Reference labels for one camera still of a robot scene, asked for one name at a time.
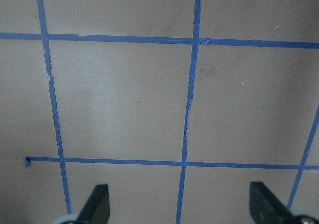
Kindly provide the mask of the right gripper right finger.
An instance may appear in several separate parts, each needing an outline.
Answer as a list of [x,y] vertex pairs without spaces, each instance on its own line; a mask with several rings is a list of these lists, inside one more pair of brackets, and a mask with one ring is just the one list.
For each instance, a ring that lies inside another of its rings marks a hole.
[[250,182],[249,213],[255,224],[298,224],[294,216],[263,182]]

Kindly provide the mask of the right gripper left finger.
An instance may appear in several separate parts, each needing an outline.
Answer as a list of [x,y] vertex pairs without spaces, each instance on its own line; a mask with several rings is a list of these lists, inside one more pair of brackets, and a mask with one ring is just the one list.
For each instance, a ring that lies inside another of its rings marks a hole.
[[94,187],[76,219],[77,224],[107,224],[110,218],[110,199],[107,184]]

